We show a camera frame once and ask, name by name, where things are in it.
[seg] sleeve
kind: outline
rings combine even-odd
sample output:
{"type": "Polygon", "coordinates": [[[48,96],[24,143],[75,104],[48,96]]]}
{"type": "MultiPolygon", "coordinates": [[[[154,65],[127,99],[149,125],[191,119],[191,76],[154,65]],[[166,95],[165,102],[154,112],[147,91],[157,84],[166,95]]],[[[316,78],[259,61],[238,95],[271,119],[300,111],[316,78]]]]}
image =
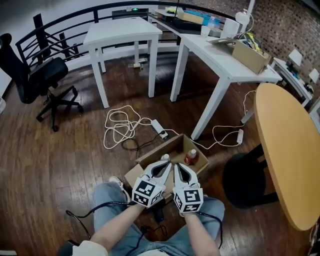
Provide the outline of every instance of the sleeve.
{"type": "Polygon", "coordinates": [[[72,247],[72,256],[108,256],[106,248],[102,245],[91,242],[83,241],[79,246],[72,247]]]}

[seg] black metal railing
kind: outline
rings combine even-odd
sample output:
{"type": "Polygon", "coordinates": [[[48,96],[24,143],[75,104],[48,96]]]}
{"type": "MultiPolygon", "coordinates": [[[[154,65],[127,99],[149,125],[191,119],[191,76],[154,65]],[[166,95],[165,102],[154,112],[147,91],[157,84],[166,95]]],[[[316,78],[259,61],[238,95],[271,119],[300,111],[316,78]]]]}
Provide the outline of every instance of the black metal railing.
{"type": "MultiPolygon", "coordinates": [[[[88,24],[88,23],[98,23],[101,20],[104,19],[109,19],[109,18],[119,18],[119,17],[124,17],[124,16],[139,16],[142,18],[147,18],[148,12],[132,12],[132,13],[124,13],[124,14],[117,14],[117,15],[111,15],[111,16],[105,16],[105,17],[99,17],[98,11],[99,10],[104,10],[104,9],[109,9],[109,8],[116,8],[116,7],[125,7],[125,6],[140,6],[140,5],[147,5],[147,6],[175,6],[175,7],[181,7],[181,8],[188,8],[188,9],[193,9],[193,10],[198,10],[210,14],[214,14],[217,16],[221,16],[224,18],[229,18],[232,20],[235,20],[234,17],[224,14],[222,12],[192,5],[192,4],[187,4],[187,3],[179,3],[179,2],[171,2],[171,1],[152,1],[152,0],[138,0],[138,1],[123,1],[123,2],[115,2],[115,3],[108,3],[108,4],[102,4],[90,8],[86,8],[83,10],[75,11],[73,13],[70,13],[68,15],[65,15],[63,17],[60,17],[56,20],[53,20],[45,25],[42,24],[42,19],[41,15],[38,14],[36,15],[33,20],[35,24],[35,29],[28,33],[26,36],[24,36],[22,39],[20,39],[15,45],[19,51],[20,57],[23,61],[23,63],[27,64],[29,67],[32,67],[34,65],[37,65],[44,61],[45,59],[48,59],[50,57],[53,57],[57,54],[64,54],[65,59],[64,61],[69,61],[74,58],[78,58],[80,56],[83,56],[84,54],[87,54],[88,51],[82,51],[79,52],[78,47],[83,45],[83,43],[75,43],[72,46],[69,46],[67,44],[67,40],[85,35],[87,31],[81,32],[69,37],[65,37],[65,34],[63,33],[64,31],[73,29],[75,27],[88,24]],[[61,29],[57,32],[54,32],[52,34],[49,34],[45,32],[46,29],[61,23],[63,21],[66,21],[68,19],[74,18],[79,15],[83,14],[88,14],[88,13],[93,13],[93,19],[66,27],[64,29],[61,29]],[[30,40],[32,37],[35,37],[31,42],[28,43],[27,46],[24,48],[22,47],[22,44],[25,44],[28,40],[30,40]]],[[[109,45],[104,48],[110,48],[110,47],[121,47],[124,45],[128,45],[127,43],[125,44],[117,44],[117,45],[109,45]]]]}

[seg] chair armrest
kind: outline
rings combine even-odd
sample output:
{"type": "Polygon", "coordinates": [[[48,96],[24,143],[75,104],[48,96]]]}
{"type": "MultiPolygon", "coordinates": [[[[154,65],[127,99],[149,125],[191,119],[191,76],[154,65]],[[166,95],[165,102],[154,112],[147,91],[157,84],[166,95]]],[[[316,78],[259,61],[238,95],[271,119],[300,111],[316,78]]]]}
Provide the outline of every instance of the chair armrest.
{"type": "Polygon", "coordinates": [[[46,65],[48,65],[50,62],[52,62],[54,60],[54,58],[49,58],[47,59],[45,62],[41,63],[39,66],[37,66],[34,70],[32,70],[29,73],[29,77],[31,77],[32,75],[34,75],[35,73],[37,73],[39,70],[41,70],[42,68],[44,68],[46,65]]]}

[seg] chair backrest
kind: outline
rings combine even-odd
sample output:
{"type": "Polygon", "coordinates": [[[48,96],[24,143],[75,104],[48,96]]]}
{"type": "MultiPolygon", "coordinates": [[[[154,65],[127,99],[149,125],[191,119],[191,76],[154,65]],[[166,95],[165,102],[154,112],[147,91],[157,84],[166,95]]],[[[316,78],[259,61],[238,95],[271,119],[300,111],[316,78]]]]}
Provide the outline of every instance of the chair backrest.
{"type": "Polygon", "coordinates": [[[24,64],[10,46],[12,37],[6,33],[0,36],[0,68],[10,76],[16,84],[20,100],[26,102],[29,67],[24,64]]]}

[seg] paper towel roll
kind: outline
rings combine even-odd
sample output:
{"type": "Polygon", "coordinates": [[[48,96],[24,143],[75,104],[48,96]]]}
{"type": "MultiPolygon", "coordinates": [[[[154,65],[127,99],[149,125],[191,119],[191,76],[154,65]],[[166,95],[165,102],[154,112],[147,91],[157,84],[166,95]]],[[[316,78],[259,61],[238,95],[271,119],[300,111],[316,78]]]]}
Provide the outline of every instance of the paper towel roll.
{"type": "Polygon", "coordinates": [[[220,38],[234,38],[238,33],[240,24],[232,19],[226,18],[220,38]]]}

